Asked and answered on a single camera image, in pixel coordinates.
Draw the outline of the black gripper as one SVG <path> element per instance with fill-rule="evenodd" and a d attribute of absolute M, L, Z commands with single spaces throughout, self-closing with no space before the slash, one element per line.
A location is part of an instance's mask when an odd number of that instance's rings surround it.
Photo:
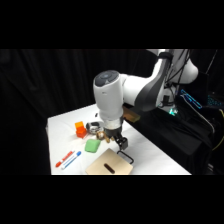
<path fill-rule="evenodd" d="M 122 127 L 115 129 L 104 129 L 108 138 L 114 138 L 114 141 L 118 144 L 121 150 L 125 150 L 128 147 L 128 139 L 122 137 Z"/>

